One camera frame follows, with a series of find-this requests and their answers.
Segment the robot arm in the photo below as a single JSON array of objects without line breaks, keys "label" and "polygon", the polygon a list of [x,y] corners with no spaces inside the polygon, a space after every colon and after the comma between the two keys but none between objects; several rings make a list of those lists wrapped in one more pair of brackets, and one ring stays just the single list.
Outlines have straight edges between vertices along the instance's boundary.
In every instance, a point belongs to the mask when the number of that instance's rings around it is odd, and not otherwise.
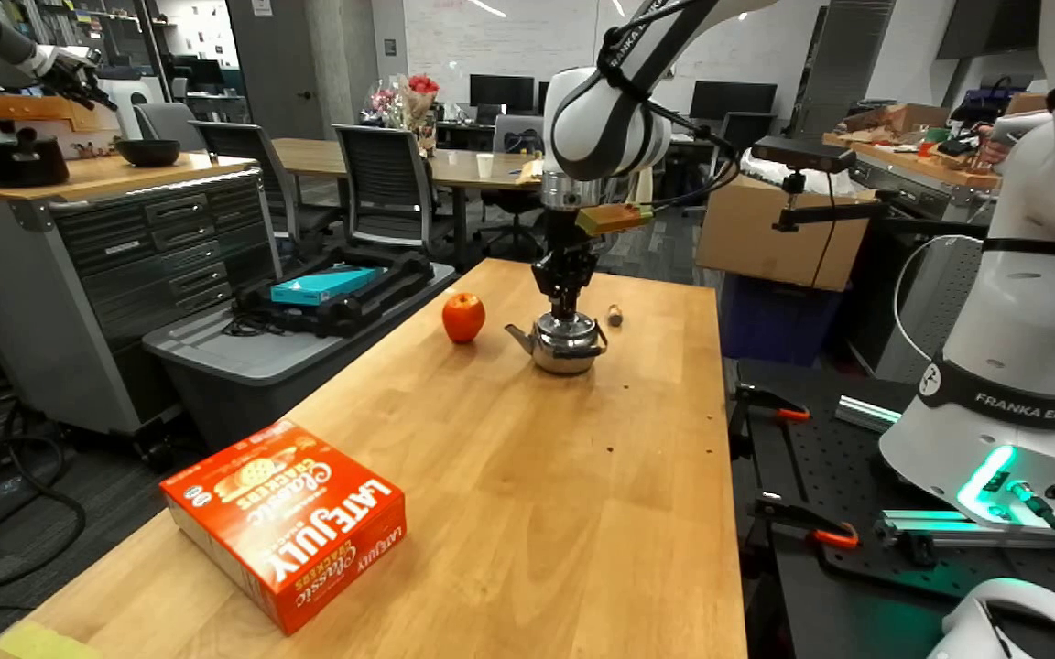
[{"label": "robot arm", "polygon": [[43,87],[47,97],[66,97],[81,108],[109,99],[100,93],[97,73],[86,58],[76,58],[70,48],[32,43],[10,26],[0,21],[0,64],[20,70],[27,81]]},{"label": "robot arm", "polygon": [[[547,103],[547,206],[571,210],[585,200],[571,193],[571,183],[606,183],[658,161],[671,144],[667,120],[683,119],[649,103],[649,93],[702,31],[770,4],[644,0],[627,26],[606,32],[594,70],[553,76]],[[568,175],[571,183],[549,189],[549,175]]]}]

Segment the gray floor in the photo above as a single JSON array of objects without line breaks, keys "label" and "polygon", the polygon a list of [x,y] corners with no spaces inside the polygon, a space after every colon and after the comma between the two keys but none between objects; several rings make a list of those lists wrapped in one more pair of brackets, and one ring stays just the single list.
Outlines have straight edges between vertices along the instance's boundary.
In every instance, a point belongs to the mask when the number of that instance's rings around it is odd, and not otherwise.
[{"label": "gray floor", "polygon": [[[500,219],[500,213],[469,206],[469,228]],[[601,266],[639,278],[720,286],[720,276],[694,265],[698,236],[699,213],[665,213],[649,228],[619,236],[601,258]],[[168,466],[186,466],[186,458],[199,455],[203,446],[186,446],[186,455],[177,455],[177,461]],[[32,451],[28,458],[39,476],[50,476],[60,466],[50,451]],[[750,469],[735,466],[735,483],[739,492],[756,492]],[[0,629],[43,596],[50,596],[63,582],[70,582],[76,573],[86,573],[97,557],[104,557],[109,547],[116,547],[162,510],[159,476],[122,440],[81,437],[75,444],[75,466],[54,483],[54,492],[70,496],[87,510],[87,527],[54,565],[21,582],[0,585]],[[27,483],[14,476],[10,461],[0,451],[0,514],[20,504],[21,497]],[[38,554],[66,538],[66,531],[70,514],[63,504],[38,501],[21,510],[10,525],[0,527],[0,576],[28,565]]]}]

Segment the cracker box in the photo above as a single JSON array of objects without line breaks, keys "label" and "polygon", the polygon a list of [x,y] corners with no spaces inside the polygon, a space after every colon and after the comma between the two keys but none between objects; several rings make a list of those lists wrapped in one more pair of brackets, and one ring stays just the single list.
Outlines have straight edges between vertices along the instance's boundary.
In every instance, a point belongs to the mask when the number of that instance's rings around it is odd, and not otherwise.
[{"label": "cracker box", "polygon": [[284,632],[406,538],[406,496],[291,420],[177,472],[162,496]]}]

